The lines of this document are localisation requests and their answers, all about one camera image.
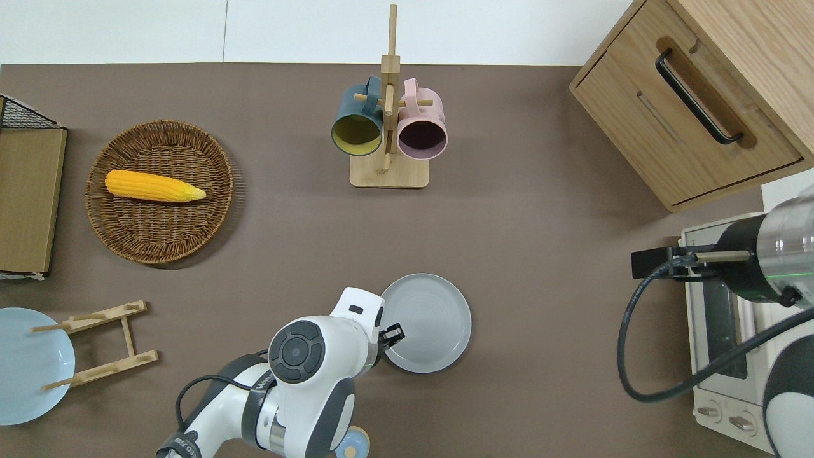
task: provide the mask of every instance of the wooden cabinet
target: wooden cabinet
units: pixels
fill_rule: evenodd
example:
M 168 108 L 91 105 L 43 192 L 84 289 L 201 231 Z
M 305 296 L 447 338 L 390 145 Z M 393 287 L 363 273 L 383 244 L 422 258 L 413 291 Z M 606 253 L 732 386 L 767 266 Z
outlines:
M 636 0 L 571 92 L 671 211 L 814 166 L 814 2 Z

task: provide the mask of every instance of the light blue plate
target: light blue plate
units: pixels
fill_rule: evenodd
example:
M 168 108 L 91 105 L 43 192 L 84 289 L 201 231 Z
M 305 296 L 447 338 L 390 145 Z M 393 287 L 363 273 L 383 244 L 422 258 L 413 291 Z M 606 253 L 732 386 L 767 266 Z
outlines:
M 38 311 L 0 309 L 0 425 L 19 425 L 44 415 L 62 399 L 68 385 L 43 385 L 73 377 L 76 357 L 62 329 L 30 332 L 56 324 Z

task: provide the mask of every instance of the yellow corn cob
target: yellow corn cob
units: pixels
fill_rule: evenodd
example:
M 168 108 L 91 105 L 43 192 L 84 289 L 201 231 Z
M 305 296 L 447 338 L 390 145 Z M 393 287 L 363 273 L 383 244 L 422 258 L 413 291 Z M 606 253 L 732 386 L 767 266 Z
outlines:
M 206 197 L 206 192 L 187 182 L 129 170 L 111 170 L 104 184 L 112 194 L 133 199 L 189 202 Z

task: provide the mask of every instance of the wicker basket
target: wicker basket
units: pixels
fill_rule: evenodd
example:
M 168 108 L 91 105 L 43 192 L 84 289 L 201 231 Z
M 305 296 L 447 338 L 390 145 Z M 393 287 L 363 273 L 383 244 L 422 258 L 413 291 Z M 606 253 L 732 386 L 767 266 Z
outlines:
M 111 170 L 180 179 L 207 196 L 186 203 L 113 196 L 104 184 Z M 153 121 L 126 130 L 102 150 L 88 177 L 85 207 L 94 232 L 113 253 L 161 264 L 189 256 L 215 235 L 233 190 L 229 159 L 210 134 L 180 121 Z

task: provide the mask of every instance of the white wall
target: white wall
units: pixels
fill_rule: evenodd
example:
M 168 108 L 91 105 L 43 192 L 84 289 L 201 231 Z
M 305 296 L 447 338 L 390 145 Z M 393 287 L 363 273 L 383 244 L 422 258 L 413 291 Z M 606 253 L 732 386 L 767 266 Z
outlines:
M 0 64 L 582 65 L 632 0 L 0 0 Z

